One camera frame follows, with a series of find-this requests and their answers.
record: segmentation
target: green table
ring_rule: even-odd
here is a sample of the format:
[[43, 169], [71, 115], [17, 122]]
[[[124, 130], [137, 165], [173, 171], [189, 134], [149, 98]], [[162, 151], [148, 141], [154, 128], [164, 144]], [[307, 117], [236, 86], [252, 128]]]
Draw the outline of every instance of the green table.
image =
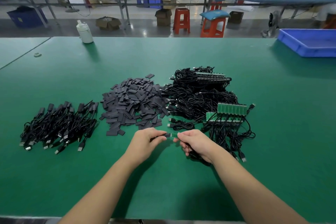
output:
[[[163, 85], [176, 69], [209, 65], [232, 77], [228, 89], [240, 103], [256, 104], [248, 116], [256, 138], [243, 142], [243, 166], [308, 221], [336, 221], [336, 59], [304, 59], [275, 39], [255, 38], [96, 37], [84, 45], [53, 37], [33, 52], [43, 55], [29, 53], [0, 71], [0, 215], [63, 216], [137, 130], [107, 137], [103, 121], [83, 152], [77, 144], [59, 155], [41, 145], [27, 152], [19, 134], [40, 107], [65, 100], [77, 107], [128, 77], [153, 73]], [[214, 170], [171, 141], [133, 173], [114, 216], [242, 220]]]
[[36, 38], [0, 38], [1, 54], [0, 69], [33, 50], [36, 46], [50, 39], [49, 37]]

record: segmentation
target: blue tray on workbench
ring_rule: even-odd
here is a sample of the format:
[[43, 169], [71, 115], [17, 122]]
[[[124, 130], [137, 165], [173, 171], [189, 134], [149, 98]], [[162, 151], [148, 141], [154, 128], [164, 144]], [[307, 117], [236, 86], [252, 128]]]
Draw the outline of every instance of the blue tray on workbench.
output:
[[336, 57], [336, 29], [280, 29], [278, 40], [302, 57]]

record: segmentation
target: person's left hand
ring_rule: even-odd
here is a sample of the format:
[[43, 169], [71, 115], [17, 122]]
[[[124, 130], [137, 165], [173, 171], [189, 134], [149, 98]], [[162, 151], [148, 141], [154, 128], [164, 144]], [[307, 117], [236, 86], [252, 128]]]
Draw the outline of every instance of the person's left hand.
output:
[[167, 140], [162, 136], [166, 132], [155, 128], [146, 128], [137, 131], [130, 142], [124, 156], [131, 161], [134, 167], [144, 162], [162, 141]]

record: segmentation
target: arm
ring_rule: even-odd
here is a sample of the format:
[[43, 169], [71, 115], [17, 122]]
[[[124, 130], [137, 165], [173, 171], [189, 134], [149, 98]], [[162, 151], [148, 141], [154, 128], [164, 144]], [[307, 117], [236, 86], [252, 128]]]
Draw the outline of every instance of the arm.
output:
[[154, 128], [137, 131], [124, 155], [59, 221], [59, 224], [108, 223], [129, 176], [151, 155], [159, 143], [167, 139], [162, 136], [165, 133]]
[[246, 223], [308, 223], [246, 171], [229, 152], [202, 132], [194, 129], [177, 135], [178, 139], [175, 138], [174, 141], [180, 140], [180, 145], [186, 156], [189, 155], [192, 148], [205, 161], [214, 165]]

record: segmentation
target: white bottle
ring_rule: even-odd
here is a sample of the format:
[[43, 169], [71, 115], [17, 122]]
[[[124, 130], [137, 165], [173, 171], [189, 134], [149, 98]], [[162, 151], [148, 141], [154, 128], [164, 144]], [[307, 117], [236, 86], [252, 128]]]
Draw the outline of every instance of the white bottle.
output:
[[93, 42], [92, 34], [89, 29], [89, 26], [84, 22], [82, 23], [80, 20], [77, 21], [77, 30], [79, 33], [80, 38], [82, 39], [83, 43], [90, 44]]

